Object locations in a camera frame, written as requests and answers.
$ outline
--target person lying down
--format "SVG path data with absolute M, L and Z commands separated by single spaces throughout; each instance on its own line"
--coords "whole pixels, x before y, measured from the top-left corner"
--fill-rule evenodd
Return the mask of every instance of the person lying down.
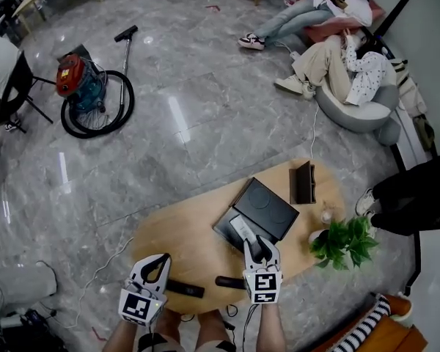
M 380 86 L 391 83 L 392 65 L 381 54 L 383 47 L 377 41 L 364 40 L 356 49 L 358 38 L 354 39 L 348 30 L 343 34 L 344 46 L 337 35 L 314 44 L 292 64 L 295 74 L 277 79 L 274 84 L 311 98 L 314 88 L 321 86 L 328 75 L 331 92 L 341 103 L 360 106 L 371 101 Z

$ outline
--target round wooden table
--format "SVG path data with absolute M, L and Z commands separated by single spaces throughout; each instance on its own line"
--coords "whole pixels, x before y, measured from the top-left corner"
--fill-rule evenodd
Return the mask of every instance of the round wooden table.
M 294 159 L 253 175 L 275 194 L 289 202 L 289 169 L 298 168 L 309 159 Z M 294 277 L 315 263 L 309 253 L 308 237 L 323 225 L 324 208 L 334 209 L 334 218 L 345 216 L 339 183 L 319 161 L 315 165 L 315 196 L 312 205 L 294 205 L 300 215 L 284 240 L 277 243 L 284 280 Z M 132 242 L 134 262 L 152 254 L 169 253 L 172 266 L 169 277 L 179 282 L 205 288 L 203 298 L 166 291 L 167 307 L 181 314 L 199 314 L 220 309 L 247 297 L 245 290 L 218 287 L 219 275 L 241 278 L 243 254 L 213 230 L 213 225 L 227 211 L 247 178 L 186 199 L 150 214 L 140 223 Z

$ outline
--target striped cushion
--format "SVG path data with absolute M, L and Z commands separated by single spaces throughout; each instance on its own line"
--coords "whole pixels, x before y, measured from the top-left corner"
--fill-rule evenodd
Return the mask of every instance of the striped cushion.
M 381 317 L 390 315 L 389 301 L 383 295 L 376 296 L 375 306 L 367 313 L 359 324 L 352 331 L 344 335 L 344 337 L 333 345 L 329 351 L 332 352 L 354 352 L 367 339 L 368 335 L 373 331 Z

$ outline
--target pink cushion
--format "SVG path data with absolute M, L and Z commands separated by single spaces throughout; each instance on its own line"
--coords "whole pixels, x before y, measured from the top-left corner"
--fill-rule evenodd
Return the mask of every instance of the pink cushion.
M 372 10 L 373 21 L 380 18 L 385 13 L 384 10 L 373 0 L 370 0 L 370 9 Z M 351 32 L 356 32 L 361 26 L 362 25 L 355 18 L 333 17 L 319 25 L 306 27 L 304 31 L 313 42 L 317 43 L 323 42 L 330 35 L 339 34 L 345 29 L 350 29 Z

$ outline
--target black pants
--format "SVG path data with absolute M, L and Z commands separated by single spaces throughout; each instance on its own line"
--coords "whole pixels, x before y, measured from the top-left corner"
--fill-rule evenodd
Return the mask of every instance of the black pants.
M 21 95 L 7 102 L 0 100 L 0 124 L 10 121 L 10 116 L 19 110 L 23 103 L 24 99 Z
M 440 230 L 440 156 L 387 178 L 373 188 L 373 196 L 382 203 L 412 198 L 399 210 L 374 215 L 374 227 L 404 236 Z

